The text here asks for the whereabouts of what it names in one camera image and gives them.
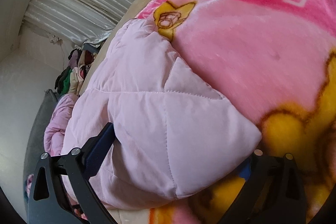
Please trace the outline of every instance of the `pink quilted comforter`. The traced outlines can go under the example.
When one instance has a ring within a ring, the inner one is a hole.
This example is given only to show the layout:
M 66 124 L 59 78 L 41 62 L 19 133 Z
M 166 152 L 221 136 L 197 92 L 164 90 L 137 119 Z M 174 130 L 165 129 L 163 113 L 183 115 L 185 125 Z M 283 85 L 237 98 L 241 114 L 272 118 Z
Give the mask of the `pink quilted comforter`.
M 235 169 L 261 139 L 157 30 L 153 20 L 133 19 L 117 32 L 65 132 L 62 154 L 114 123 L 117 140 L 90 183 L 115 208 L 191 196 Z

